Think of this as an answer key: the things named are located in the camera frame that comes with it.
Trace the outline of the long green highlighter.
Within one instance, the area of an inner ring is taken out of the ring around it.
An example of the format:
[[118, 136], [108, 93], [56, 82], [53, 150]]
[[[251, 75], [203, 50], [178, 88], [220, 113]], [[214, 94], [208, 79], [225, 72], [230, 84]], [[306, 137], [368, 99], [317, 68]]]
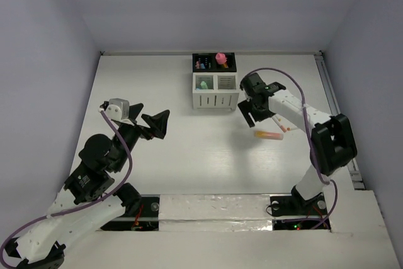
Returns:
[[196, 90], [207, 90], [209, 89], [208, 83], [205, 81], [201, 81], [199, 83], [196, 83]]

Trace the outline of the pink glue stick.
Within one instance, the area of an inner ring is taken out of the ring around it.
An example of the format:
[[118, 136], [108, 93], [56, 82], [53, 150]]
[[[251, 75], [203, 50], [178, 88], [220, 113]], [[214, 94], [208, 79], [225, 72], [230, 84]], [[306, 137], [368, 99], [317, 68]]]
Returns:
[[216, 53], [215, 60], [217, 61], [218, 65], [222, 66], [225, 69], [228, 68], [227, 57], [224, 53]]

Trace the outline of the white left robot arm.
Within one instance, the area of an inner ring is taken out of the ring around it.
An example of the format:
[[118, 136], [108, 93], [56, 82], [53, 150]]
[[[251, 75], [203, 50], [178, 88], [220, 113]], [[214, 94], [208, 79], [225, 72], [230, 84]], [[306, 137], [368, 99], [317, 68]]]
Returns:
[[121, 217], [137, 219], [146, 204], [128, 182], [133, 170], [133, 151], [140, 139], [163, 139], [170, 111], [143, 114], [143, 104], [127, 100], [105, 101], [98, 111], [113, 132], [94, 134], [78, 156], [78, 167], [67, 177], [46, 214], [12, 232], [1, 245], [5, 256], [18, 258], [17, 268], [59, 268], [65, 251], [88, 233]]

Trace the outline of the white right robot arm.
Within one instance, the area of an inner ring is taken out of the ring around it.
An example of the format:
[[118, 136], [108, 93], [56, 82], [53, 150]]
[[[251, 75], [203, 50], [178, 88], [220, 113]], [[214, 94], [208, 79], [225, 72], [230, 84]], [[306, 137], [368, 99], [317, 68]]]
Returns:
[[317, 110], [306, 103], [301, 87], [300, 97], [294, 96], [278, 82], [266, 84], [258, 73], [250, 73], [240, 83], [246, 99], [238, 104], [248, 126], [254, 127], [275, 115], [280, 115], [305, 132], [310, 147], [311, 165], [304, 177], [291, 191], [291, 209], [303, 214], [324, 186], [330, 184], [330, 177], [347, 166], [358, 151], [347, 116], [336, 116]]

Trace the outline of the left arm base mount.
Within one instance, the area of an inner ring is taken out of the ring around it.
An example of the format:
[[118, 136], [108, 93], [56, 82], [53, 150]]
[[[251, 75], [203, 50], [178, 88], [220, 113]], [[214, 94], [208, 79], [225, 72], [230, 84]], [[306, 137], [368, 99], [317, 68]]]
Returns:
[[124, 214], [100, 227], [102, 231], [158, 231], [159, 230], [159, 195], [146, 195], [142, 206], [135, 215]]

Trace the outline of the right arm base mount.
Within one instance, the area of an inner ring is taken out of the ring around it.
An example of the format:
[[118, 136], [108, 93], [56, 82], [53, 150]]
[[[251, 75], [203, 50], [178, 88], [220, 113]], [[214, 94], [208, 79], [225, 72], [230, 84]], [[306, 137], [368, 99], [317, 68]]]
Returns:
[[323, 194], [305, 205], [291, 195], [274, 195], [265, 211], [273, 218], [274, 231], [301, 231], [313, 228], [326, 217], [327, 204]]

